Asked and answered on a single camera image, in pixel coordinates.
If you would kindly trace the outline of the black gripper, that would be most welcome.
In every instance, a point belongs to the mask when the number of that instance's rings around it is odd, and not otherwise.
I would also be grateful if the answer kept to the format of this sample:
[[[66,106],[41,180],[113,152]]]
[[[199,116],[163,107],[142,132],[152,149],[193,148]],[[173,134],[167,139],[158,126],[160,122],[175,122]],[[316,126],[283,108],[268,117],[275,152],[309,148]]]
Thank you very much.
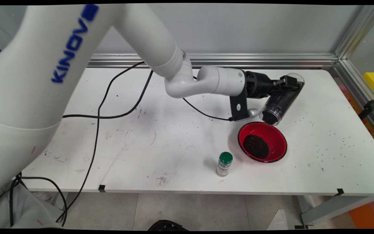
[[[295,77],[281,77],[271,80],[266,74],[245,71],[246,97],[250,99],[263,99],[272,92],[299,91],[299,81]]]

